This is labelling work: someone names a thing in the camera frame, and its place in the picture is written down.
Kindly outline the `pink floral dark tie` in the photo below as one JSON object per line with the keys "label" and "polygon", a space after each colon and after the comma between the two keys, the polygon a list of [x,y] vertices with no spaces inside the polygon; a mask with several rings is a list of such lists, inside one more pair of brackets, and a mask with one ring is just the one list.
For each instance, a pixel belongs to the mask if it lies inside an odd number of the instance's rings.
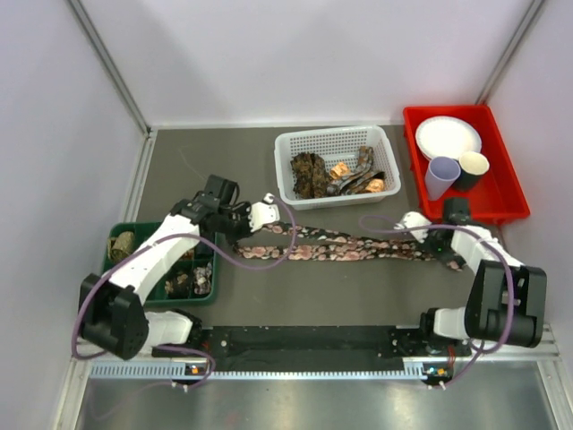
{"label": "pink floral dark tie", "polygon": [[358,262],[377,259],[403,261],[439,261],[446,268],[461,271],[466,266],[464,258],[454,252],[432,253],[430,248],[417,240],[404,238],[376,239],[367,236],[352,236],[336,230],[298,226],[292,228],[278,221],[262,228],[280,236],[296,233],[298,238],[309,239],[310,245],[295,245],[289,250],[286,245],[240,245],[232,244],[233,251],[254,260],[278,260],[286,256],[291,261]]}

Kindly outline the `white plastic basket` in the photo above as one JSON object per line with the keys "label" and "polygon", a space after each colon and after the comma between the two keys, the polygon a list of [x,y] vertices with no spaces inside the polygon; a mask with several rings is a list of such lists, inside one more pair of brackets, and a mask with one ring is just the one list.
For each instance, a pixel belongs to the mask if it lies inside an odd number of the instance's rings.
{"label": "white plastic basket", "polygon": [[[372,169],[384,173],[384,189],[379,193],[303,198],[295,192],[295,173],[291,160],[303,152],[314,153],[331,170],[343,162],[349,168],[358,166],[359,150],[373,149]],[[353,204],[380,202],[398,193],[401,178],[388,136],[377,125],[347,126],[283,133],[275,140],[275,167],[280,198],[298,211],[334,208]]]}

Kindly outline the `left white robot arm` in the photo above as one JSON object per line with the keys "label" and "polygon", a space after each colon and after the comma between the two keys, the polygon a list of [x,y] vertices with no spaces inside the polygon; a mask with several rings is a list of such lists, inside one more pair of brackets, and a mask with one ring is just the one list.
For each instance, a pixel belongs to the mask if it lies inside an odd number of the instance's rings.
{"label": "left white robot arm", "polygon": [[248,237],[250,205],[237,202],[238,183],[211,175],[203,190],[182,199],[136,251],[103,275],[90,274],[80,288],[72,340],[86,340],[103,353],[124,360],[144,349],[174,345],[182,354],[197,353],[203,335],[198,321],[182,311],[147,312],[144,304],[175,263],[217,233]]}

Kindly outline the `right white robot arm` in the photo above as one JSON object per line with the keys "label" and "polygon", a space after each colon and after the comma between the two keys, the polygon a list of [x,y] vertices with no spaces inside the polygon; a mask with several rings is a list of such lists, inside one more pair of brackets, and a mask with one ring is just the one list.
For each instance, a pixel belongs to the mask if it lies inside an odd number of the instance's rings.
{"label": "right white robot arm", "polygon": [[439,354],[451,339],[537,347],[547,275],[511,257],[488,228],[472,219],[467,199],[444,201],[442,223],[423,233],[422,246],[447,267],[467,267],[475,275],[466,305],[422,313],[417,340],[424,352]]}

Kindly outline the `rolled pink floral tie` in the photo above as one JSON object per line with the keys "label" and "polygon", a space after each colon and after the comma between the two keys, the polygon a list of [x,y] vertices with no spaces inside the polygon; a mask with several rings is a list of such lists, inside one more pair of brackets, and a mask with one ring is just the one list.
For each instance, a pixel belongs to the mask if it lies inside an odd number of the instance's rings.
{"label": "rolled pink floral tie", "polygon": [[197,266],[193,269],[193,294],[196,296],[206,296],[212,290],[212,263]]}

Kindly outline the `lilac paper cup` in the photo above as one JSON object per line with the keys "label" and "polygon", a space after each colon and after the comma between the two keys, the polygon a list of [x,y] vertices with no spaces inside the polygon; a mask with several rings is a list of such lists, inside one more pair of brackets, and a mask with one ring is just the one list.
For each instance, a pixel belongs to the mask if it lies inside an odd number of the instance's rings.
{"label": "lilac paper cup", "polygon": [[460,175],[461,168],[455,159],[443,156],[431,159],[424,177],[428,199],[439,200]]}

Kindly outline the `red plastic bin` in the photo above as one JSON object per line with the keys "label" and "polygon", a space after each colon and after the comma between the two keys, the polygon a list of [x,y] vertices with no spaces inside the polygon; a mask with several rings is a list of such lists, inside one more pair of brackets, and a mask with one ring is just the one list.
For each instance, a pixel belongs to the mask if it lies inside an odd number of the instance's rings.
{"label": "red plastic bin", "polygon": [[500,226],[528,218],[530,210],[526,197],[493,113],[485,105],[420,106],[403,109],[410,170],[413,172],[419,208],[423,215],[431,220],[439,220],[442,215],[443,200],[431,201],[426,195],[424,176],[429,160],[419,150],[415,141],[417,127],[434,116],[453,116],[469,123],[480,134],[482,153],[490,162],[490,169],[472,190],[459,193],[449,189],[442,199],[468,199],[473,218],[485,224]]}

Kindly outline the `green divided organizer tray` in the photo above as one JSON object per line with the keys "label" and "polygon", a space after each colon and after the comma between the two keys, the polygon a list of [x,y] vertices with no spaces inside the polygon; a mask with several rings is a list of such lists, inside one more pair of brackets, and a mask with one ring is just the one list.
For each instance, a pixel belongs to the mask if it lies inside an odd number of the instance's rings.
{"label": "green divided organizer tray", "polygon": [[[152,222],[128,222],[118,223],[114,225],[108,233],[108,238],[116,237],[124,231],[132,231],[135,234],[134,251],[149,237],[151,237],[160,226],[160,221]],[[176,308],[182,306],[192,305],[208,305],[212,303],[217,295],[217,271],[218,271],[219,256],[214,251],[203,243],[199,243],[194,249],[184,254],[172,268],[159,280],[156,286],[151,290],[145,306],[147,308]],[[212,263],[212,290],[206,296],[196,296],[193,294],[193,269],[197,266],[206,265],[208,262]],[[115,264],[108,260],[107,251],[102,262],[102,271],[107,271]],[[167,278],[173,273],[183,271],[189,274],[192,280],[191,294],[186,299],[169,299],[165,292],[164,286]]]}

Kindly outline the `black paper cup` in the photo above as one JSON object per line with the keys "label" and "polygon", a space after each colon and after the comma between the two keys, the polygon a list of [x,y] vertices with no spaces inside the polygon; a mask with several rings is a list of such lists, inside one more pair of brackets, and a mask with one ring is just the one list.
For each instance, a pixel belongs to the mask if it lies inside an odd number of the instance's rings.
{"label": "black paper cup", "polygon": [[458,159],[458,164],[460,176],[454,184],[454,189],[459,192],[472,190],[490,169],[489,160],[482,153],[475,151],[463,153]]}

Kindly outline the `rolled brown floral tie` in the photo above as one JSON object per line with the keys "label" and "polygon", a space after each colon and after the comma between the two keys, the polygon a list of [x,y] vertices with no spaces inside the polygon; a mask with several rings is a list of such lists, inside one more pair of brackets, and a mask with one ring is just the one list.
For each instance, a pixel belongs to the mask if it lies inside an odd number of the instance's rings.
{"label": "rolled brown floral tie", "polygon": [[191,294],[192,280],[188,273],[178,271],[167,278],[164,289],[169,299],[186,299]]}

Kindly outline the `brown leaf pattern tie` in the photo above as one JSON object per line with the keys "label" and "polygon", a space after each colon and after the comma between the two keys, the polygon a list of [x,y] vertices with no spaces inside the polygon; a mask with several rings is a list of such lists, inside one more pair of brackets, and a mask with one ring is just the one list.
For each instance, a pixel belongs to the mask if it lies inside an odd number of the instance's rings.
{"label": "brown leaf pattern tie", "polygon": [[324,159],[318,154],[302,152],[290,161],[295,176],[294,192],[301,199],[327,197],[330,176]]}

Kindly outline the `rolled olive green tie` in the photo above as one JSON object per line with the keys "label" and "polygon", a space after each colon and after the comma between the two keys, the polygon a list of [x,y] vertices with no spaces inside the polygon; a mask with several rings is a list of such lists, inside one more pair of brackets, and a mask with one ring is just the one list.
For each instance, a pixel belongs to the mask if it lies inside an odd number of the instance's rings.
{"label": "rolled olive green tie", "polygon": [[134,250],[135,234],[132,231],[124,231],[118,236],[112,236],[107,240],[107,258],[114,264],[120,263],[129,257]]}

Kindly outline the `white paper plates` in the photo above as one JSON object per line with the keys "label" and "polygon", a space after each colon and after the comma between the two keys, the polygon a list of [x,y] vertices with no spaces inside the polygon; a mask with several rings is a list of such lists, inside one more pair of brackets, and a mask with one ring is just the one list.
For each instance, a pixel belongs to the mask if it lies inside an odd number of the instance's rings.
{"label": "white paper plates", "polygon": [[458,160],[465,152],[480,152],[482,138],[466,121],[453,116],[433,116],[418,125],[415,143],[426,159]]}

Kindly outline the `grey orange pattern tie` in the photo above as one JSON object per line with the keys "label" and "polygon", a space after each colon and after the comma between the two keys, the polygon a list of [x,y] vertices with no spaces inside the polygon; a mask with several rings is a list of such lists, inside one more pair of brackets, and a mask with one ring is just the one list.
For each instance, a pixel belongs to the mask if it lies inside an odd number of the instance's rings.
{"label": "grey orange pattern tie", "polygon": [[333,167],[329,175],[331,181],[327,186],[328,196],[375,194],[386,188],[386,174],[374,167],[373,147],[362,146],[358,152],[357,164],[351,169],[344,162]]}

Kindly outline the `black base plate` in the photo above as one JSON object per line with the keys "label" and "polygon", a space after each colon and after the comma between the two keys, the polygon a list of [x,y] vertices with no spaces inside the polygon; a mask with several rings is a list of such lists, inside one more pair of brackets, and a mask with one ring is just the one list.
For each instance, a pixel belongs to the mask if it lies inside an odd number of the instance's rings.
{"label": "black base plate", "polygon": [[262,372],[398,370],[404,358],[468,357],[459,340],[427,338],[397,326],[216,326],[191,346],[210,354],[216,369]]}

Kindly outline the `aluminium frame rail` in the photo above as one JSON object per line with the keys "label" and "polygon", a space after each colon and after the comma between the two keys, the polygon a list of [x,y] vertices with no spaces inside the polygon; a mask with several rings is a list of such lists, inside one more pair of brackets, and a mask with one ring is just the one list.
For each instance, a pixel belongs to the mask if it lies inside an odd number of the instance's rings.
{"label": "aluminium frame rail", "polygon": [[[486,341],[485,349],[493,348],[495,342]],[[77,340],[77,351],[80,355],[88,356],[97,354],[102,351],[101,348],[93,345],[92,343],[85,340]],[[542,339],[540,343],[535,348],[525,348],[519,346],[512,346],[506,344],[498,349],[495,353],[492,353],[493,358],[481,358],[489,360],[519,360],[519,359],[554,359],[559,357],[560,352],[557,346],[557,342],[550,324],[545,323],[543,326]]]}

